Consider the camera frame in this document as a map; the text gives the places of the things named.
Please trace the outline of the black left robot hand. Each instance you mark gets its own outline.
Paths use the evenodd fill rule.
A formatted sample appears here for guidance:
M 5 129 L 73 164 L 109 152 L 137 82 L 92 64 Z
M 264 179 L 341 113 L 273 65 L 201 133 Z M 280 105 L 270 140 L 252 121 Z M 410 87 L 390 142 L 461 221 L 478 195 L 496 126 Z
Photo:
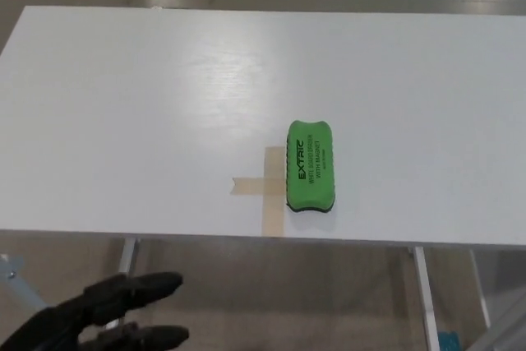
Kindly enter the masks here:
M 3 344 L 18 350 L 173 350 L 189 339 L 184 326 L 139 327 L 135 322 L 100 332 L 79 341 L 90 326 L 106 326 L 131 310 L 167 298 L 182 285 L 178 272 L 137 277 L 115 275 L 83 290 L 79 296 L 34 314 Z

